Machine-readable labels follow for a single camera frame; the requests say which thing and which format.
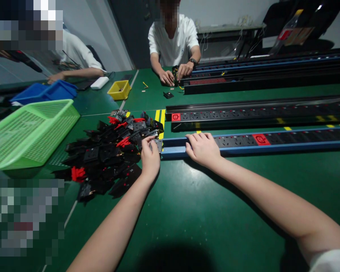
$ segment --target plastic bottle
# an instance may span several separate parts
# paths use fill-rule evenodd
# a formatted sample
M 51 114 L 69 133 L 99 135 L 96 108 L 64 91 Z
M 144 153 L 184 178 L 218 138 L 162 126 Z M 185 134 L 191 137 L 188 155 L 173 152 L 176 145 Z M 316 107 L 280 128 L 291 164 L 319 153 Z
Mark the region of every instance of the plastic bottle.
M 303 12 L 303 9 L 297 10 L 295 15 L 292 17 L 292 19 L 284 26 L 283 30 L 277 37 L 275 45 L 269 51 L 268 53 L 269 55 L 277 55 L 282 45 L 285 43 L 285 41 L 291 35 L 294 28 L 297 26 L 298 18 L 300 17 L 302 12 Z

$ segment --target white line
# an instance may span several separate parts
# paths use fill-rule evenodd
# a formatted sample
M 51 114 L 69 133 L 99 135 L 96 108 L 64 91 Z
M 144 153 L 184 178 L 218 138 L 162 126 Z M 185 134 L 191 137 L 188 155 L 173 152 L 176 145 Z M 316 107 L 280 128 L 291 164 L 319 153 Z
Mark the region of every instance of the white line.
M 136 72 L 135 76 L 133 77 L 133 80 L 132 80 L 131 85 L 130 85 L 131 89 L 132 89 L 133 84 L 135 83 L 135 80 L 137 78 L 137 74 L 139 73 L 139 71 L 140 70 L 137 69 L 137 72 Z M 122 104 L 121 104 L 121 107 L 120 107 L 120 110 L 122 110 L 124 108 L 125 103 L 126 103 L 126 100 L 123 100 Z
M 76 201 L 74 202 L 73 207 L 72 207 L 71 211 L 70 211 L 69 214 L 68 214 L 67 220 L 66 220 L 65 223 L 64 223 L 64 229 L 65 229 L 65 227 L 67 226 L 68 221 L 69 221 L 70 217 L 72 216 L 72 213 L 73 213 L 74 208 L 76 207 L 77 203 L 78 203 L 78 200 L 76 200 Z M 43 267 L 42 272 L 44 272 L 44 271 L 46 270 L 46 267 L 47 267 L 47 266 L 48 266 L 48 265 L 45 265 L 45 266 Z
M 65 223 L 64 223 L 64 229 L 65 229 L 65 227 L 67 226 L 68 221 L 69 221 L 70 217 L 72 216 L 72 213 L 73 213 L 74 208 L 76 207 L 77 203 L 78 203 L 78 200 L 76 200 L 76 201 L 74 202 L 73 207 L 72 207 L 70 213 L 68 214 L 67 220 L 66 220 Z
M 137 69 L 137 72 L 136 72 L 135 76 L 133 77 L 133 80 L 132 80 L 131 85 L 130 85 L 131 88 L 132 88 L 133 84 L 135 83 L 135 80 L 137 78 L 138 73 L 139 73 L 139 70 Z
M 90 115 L 81 115 L 81 117 L 86 117 L 86 116 L 96 116 L 96 115 L 104 115 L 104 114 L 111 114 L 112 112 L 110 113 L 99 113 L 99 114 L 90 114 Z

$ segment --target black chair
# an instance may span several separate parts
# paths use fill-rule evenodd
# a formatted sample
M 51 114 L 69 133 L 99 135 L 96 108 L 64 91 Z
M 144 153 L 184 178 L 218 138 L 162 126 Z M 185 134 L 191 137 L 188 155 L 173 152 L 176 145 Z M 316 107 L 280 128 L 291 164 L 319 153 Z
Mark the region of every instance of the black chair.
M 101 65 L 102 65 L 102 69 L 106 71 L 106 68 L 104 67 L 101 59 L 99 58 L 97 52 L 94 50 L 93 46 L 92 45 L 87 45 L 88 49 L 92 52 L 93 54 L 93 57 L 96 61 L 98 61 Z

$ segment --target green table surface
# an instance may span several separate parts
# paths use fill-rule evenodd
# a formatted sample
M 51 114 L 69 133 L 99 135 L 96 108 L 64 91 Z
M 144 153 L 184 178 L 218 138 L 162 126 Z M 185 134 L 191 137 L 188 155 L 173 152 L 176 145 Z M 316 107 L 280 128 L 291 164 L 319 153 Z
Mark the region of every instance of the green table surface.
M 136 71 L 116 73 L 115 80 L 129 73 Z M 142 82 L 149 88 L 144 89 Z M 124 109 L 135 117 L 145 110 L 155 118 L 156 110 L 167 105 L 340 94 L 340 84 L 191 96 L 178 93 L 181 90 L 176 88 L 171 91 L 175 97 L 166 99 L 162 92 L 169 89 L 161 86 L 150 69 L 140 70 Z M 96 129 L 98 120 L 108 120 L 113 109 L 104 99 L 106 90 L 107 86 L 79 93 L 74 105 L 82 117 L 43 167 L 4 171 L 5 174 L 12 178 L 53 178 L 53 170 L 64 169 L 61 161 L 67 157 L 65 145 L 84 137 L 84 129 Z M 264 130 L 280 128 L 210 132 Z M 165 138 L 184 134 L 171 132 L 170 123 L 165 123 Z M 228 159 L 300 195 L 340 224 L 340 151 Z M 67 184 L 62 207 L 65 213 L 71 210 L 78 188 L 75 182 Z M 97 195 L 86 206 L 78 203 L 66 226 L 65 239 L 59 240 L 58 256 L 52 258 L 46 272 L 65 271 L 117 202 L 109 195 Z M 290 265 L 304 266 L 292 240 L 242 193 L 188 159 L 161 162 L 158 179 L 117 270 L 152 271 L 152 265 L 158 263 L 168 264 L 169 271 L 188 271 L 188 267 L 194 271 L 302 271 Z M 181 269 L 173 267 L 174 263 Z

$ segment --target black plastic part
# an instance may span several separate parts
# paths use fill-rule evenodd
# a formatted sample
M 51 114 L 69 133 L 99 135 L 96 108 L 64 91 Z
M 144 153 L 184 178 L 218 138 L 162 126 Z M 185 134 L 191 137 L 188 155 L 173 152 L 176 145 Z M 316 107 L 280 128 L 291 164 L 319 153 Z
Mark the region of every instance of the black plastic part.
M 170 99 L 170 98 L 174 97 L 174 95 L 171 92 L 167 92 L 167 93 L 163 92 L 163 93 L 164 93 L 164 96 L 166 97 L 166 99 Z

